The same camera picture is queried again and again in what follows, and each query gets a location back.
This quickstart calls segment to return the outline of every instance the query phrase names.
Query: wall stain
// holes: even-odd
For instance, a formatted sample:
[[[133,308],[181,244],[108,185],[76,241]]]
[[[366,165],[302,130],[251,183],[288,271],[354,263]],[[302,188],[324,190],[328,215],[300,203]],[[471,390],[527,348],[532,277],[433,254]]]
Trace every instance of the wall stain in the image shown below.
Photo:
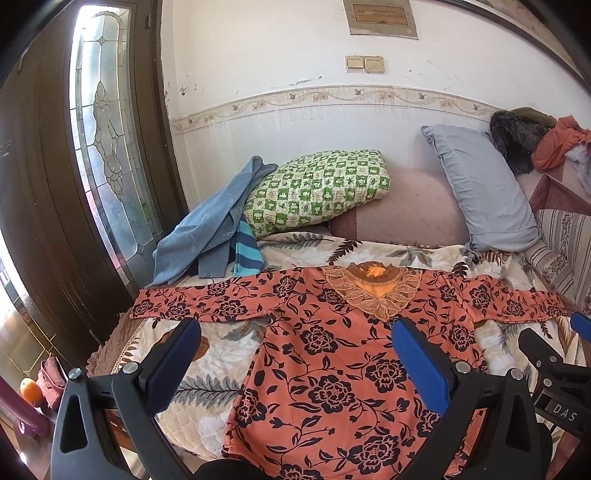
[[[296,85],[300,85],[300,84],[302,84],[302,83],[311,82],[312,80],[314,80],[314,79],[299,80],[298,82],[295,82],[295,83],[290,83],[290,87],[294,87],[294,86],[296,86]]]

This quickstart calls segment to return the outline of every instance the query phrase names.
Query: wall switch plate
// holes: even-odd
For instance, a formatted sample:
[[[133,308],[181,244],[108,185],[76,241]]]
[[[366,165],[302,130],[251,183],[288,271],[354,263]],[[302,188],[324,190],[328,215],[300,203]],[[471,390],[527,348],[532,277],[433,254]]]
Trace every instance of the wall switch plate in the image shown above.
[[[347,65],[347,70],[363,70],[365,68],[361,55],[347,55],[345,65]]]
[[[363,68],[367,73],[384,73],[384,58],[363,57]]]

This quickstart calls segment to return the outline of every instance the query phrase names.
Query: orange cloth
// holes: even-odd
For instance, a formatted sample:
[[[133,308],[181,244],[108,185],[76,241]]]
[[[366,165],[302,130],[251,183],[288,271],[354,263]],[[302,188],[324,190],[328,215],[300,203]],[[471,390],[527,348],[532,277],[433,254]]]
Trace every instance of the orange cloth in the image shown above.
[[[366,267],[358,267],[366,277]],[[269,325],[228,416],[222,455],[281,480],[391,480],[439,415],[415,391],[392,348],[390,324],[367,311],[408,317],[452,361],[486,371],[475,322],[539,322],[564,314],[564,306],[555,293],[512,290],[486,275],[385,269],[388,289],[398,284],[379,298],[365,290],[370,282],[354,285],[352,267],[308,267],[142,290],[131,317],[266,316]],[[391,296],[395,291],[400,299]],[[465,464],[482,420],[477,411],[448,475]]]
[[[538,170],[560,167],[564,155],[581,142],[591,142],[591,130],[581,128],[573,116],[564,116],[545,134],[531,159]]]

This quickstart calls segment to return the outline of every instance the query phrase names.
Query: black fur hat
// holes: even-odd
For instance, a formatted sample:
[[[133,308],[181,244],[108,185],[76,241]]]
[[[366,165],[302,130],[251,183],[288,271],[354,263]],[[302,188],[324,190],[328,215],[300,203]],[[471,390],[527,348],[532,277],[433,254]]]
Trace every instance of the black fur hat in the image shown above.
[[[492,144],[517,175],[534,169],[531,154],[550,129],[526,116],[501,110],[492,115],[490,130]]]

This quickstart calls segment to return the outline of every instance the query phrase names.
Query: bedspread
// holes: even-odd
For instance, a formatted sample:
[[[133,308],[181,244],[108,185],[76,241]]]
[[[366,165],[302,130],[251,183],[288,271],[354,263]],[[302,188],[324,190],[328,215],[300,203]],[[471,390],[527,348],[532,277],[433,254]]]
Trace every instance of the bedspread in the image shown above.
[[[461,246],[425,249],[371,242],[350,241],[314,233],[279,233],[259,241],[268,270],[321,265],[348,266],[351,262],[382,262],[402,267],[452,271],[465,278],[487,274],[503,279],[517,290],[545,290],[522,256],[503,252],[474,254]],[[230,265],[228,277],[231,277]],[[192,277],[183,286],[214,283]],[[145,319],[121,352],[113,373],[129,361],[142,361],[153,345],[166,339],[178,322]],[[202,323],[202,344],[195,354],[169,408],[157,421],[168,439],[204,459],[221,458],[226,419],[245,379],[254,353],[265,332],[263,318],[236,323]],[[491,374],[504,375],[517,367],[533,387],[536,370],[519,351],[517,339],[523,328],[533,328],[568,361],[584,364],[576,334],[567,319],[527,325],[485,320],[476,325],[475,336]]]

